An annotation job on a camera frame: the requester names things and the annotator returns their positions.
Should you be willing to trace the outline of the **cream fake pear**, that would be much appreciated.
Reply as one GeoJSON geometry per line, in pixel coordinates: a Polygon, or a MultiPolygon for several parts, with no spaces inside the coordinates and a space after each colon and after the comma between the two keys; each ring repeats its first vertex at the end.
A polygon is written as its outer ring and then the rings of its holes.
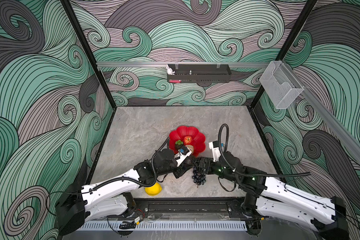
{"type": "Polygon", "coordinates": [[[186,145],[186,147],[192,154],[194,153],[194,147],[192,145],[186,145]]]}

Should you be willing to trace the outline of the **dark purple fake grapes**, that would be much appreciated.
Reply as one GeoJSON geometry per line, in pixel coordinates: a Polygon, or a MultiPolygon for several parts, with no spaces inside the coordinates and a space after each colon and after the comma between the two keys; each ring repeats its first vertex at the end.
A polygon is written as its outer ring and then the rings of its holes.
{"type": "Polygon", "coordinates": [[[195,184],[197,184],[198,186],[204,185],[206,182],[206,174],[194,172],[192,179],[193,179],[193,182],[195,184]]]}

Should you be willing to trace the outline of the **red flower-shaped fruit bowl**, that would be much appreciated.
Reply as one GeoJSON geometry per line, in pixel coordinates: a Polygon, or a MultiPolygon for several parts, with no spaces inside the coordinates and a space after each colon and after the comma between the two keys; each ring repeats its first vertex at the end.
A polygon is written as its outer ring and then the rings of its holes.
{"type": "Polygon", "coordinates": [[[197,157],[206,150],[206,136],[196,127],[180,126],[169,134],[169,148],[178,153],[181,146],[192,146],[193,156],[197,157]]]}

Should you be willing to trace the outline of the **small yellow fake pear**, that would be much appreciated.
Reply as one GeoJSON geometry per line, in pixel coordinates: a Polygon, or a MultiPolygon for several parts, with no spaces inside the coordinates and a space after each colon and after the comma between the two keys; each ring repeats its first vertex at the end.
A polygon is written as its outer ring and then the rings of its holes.
{"type": "Polygon", "coordinates": [[[190,145],[192,143],[192,141],[193,141],[192,136],[185,136],[184,137],[184,144],[185,145],[190,145]]]}

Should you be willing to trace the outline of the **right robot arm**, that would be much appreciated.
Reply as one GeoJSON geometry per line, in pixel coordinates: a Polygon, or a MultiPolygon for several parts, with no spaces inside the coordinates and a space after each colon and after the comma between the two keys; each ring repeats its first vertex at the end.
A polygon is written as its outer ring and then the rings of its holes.
{"type": "Polygon", "coordinates": [[[253,223],[272,217],[310,228],[324,240],[350,239],[345,202],[339,197],[325,198],[294,188],[271,174],[244,166],[230,152],[217,161],[197,158],[194,169],[233,182],[244,191],[241,208],[253,223]]]}

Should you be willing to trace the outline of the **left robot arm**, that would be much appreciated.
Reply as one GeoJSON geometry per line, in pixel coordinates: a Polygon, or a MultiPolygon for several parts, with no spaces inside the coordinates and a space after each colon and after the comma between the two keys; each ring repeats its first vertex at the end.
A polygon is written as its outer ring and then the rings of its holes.
{"type": "Polygon", "coordinates": [[[85,222],[108,215],[131,215],[134,211],[132,190],[152,187],[157,178],[173,174],[180,178],[194,167],[196,157],[191,150],[175,154],[170,149],[156,151],[127,172],[90,185],[73,183],[55,203],[57,228],[60,236],[79,229],[85,222]]]}

